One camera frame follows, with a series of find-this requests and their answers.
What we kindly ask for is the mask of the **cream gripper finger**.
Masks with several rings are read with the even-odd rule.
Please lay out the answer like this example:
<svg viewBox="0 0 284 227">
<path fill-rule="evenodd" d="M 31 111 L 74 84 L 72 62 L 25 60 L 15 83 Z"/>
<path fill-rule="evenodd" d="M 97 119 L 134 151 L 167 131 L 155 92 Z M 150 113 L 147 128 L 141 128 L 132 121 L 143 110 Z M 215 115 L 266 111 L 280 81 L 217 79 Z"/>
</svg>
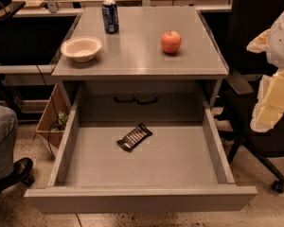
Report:
<svg viewBox="0 0 284 227">
<path fill-rule="evenodd" d="M 269 29 L 261 32 L 258 36 L 255 37 L 254 40 L 247 44 L 246 49 L 257 54 L 266 51 L 269 32 Z"/>
<path fill-rule="evenodd" d="M 257 103 L 250 127 L 256 132 L 271 130 L 284 114 L 284 69 L 271 77 L 264 75 L 259 83 Z"/>
</svg>

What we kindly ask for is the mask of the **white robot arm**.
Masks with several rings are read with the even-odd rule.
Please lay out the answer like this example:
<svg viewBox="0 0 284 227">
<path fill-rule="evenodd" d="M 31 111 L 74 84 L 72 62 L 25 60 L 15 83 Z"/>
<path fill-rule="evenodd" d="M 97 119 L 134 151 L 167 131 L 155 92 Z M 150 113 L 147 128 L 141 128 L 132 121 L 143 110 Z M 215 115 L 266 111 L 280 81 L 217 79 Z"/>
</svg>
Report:
<svg viewBox="0 0 284 227">
<path fill-rule="evenodd" d="M 273 25 L 251 41 L 246 49 L 266 53 L 267 62 L 277 70 L 272 76 L 263 76 L 257 91 L 257 103 L 250 127 L 256 132 L 271 130 L 284 114 L 284 11 Z"/>
</svg>

